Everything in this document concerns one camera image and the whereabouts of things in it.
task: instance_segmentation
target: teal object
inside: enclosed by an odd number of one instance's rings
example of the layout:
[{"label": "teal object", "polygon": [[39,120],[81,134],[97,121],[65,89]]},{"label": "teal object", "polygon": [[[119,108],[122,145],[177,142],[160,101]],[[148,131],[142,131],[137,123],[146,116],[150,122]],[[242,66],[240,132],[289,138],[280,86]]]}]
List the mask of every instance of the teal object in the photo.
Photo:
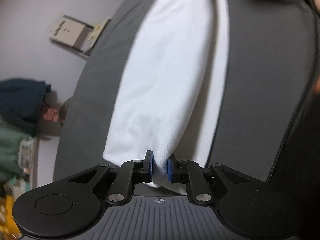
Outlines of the teal object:
[{"label": "teal object", "polygon": [[18,152],[20,141],[28,137],[19,127],[0,119],[0,182],[23,174],[18,165]]}]

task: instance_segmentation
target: folded white fabric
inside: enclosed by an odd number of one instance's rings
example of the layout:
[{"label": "folded white fabric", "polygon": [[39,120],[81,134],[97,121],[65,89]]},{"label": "folded white fabric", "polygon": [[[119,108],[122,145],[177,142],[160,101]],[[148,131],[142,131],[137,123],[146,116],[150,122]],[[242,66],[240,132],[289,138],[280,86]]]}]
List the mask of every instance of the folded white fabric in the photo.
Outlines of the folded white fabric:
[{"label": "folded white fabric", "polygon": [[[120,166],[125,161],[144,159],[146,150],[151,149],[153,182],[156,186],[166,184],[167,159],[186,129],[203,83],[213,37],[212,20],[211,0],[155,0],[124,68],[103,153],[105,160]],[[226,62],[222,68],[221,96],[214,97],[218,110],[214,110],[213,119],[219,114]],[[215,125],[216,121],[209,129],[211,140]],[[192,160],[204,158],[205,163],[208,154]]]}]

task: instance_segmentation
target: ribbed plastic surface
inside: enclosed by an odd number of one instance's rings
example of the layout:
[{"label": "ribbed plastic surface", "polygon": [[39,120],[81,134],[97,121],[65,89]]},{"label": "ribbed plastic surface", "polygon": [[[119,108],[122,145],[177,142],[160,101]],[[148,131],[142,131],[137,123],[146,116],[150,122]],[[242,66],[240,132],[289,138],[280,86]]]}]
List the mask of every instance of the ribbed plastic surface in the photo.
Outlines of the ribbed plastic surface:
[{"label": "ribbed plastic surface", "polygon": [[[27,236],[23,237],[23,240],[30,239]],[[245,238],[225,228],[211,208],[193,205],[186,196],[134,196],[126,205],[108,208],[95,226],[70,239],[244,240]]]}]

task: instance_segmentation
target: silver screw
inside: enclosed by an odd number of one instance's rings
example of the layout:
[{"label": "silver screw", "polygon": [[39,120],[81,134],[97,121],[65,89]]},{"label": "silver screw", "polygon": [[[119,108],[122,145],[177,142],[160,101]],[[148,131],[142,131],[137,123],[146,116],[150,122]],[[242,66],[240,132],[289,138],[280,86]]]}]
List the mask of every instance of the silver screw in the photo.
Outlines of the silver screw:
[{"label": "silver screw", "polygon": [[196,196],[196,199],[201,202],[206,202],[211,200],[211,196],[208,194],[199,194],[198,196]]},{"label": "silver screw", "polygon": [[121,194],[112,194],[108,197],[108,199],[112,202],[119,202],[124,199],[124,196]]}]

